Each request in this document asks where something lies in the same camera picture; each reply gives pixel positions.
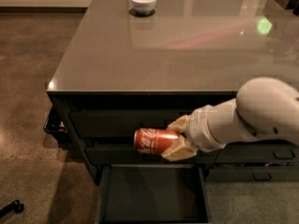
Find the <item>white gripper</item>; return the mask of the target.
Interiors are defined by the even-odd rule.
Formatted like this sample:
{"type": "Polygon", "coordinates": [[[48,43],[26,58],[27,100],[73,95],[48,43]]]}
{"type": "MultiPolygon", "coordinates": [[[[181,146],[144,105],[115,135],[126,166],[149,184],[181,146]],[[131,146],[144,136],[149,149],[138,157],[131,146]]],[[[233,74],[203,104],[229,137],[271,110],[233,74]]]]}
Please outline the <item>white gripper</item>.
{"type": "Polygon", "coordinates": [[[186,134],[173,142],[170,148],[162,153],[168,161],[182,161],[194,157],[197,148],[203,152],[211,152],[226,147],[217,141],[208,127],[208,112],[212,108],[206,105],[195,109],[190,115],[184,115],[167,126],[168,131],[186,134]]]}

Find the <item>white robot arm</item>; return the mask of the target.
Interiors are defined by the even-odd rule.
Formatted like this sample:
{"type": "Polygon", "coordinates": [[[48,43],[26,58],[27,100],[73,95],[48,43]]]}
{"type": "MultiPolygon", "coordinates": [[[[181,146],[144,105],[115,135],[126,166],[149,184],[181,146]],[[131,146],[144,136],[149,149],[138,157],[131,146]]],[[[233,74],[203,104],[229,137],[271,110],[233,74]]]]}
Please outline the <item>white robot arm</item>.
{"type": "Polygon", "coordinates": [[[176,144],[163,152],[168,161],[191,158],[235,142],[285,140],[299,145],[299,91],[270,77],[245,83],[227,102],[195,109],[168,125],[179,133],[176,144]]]}

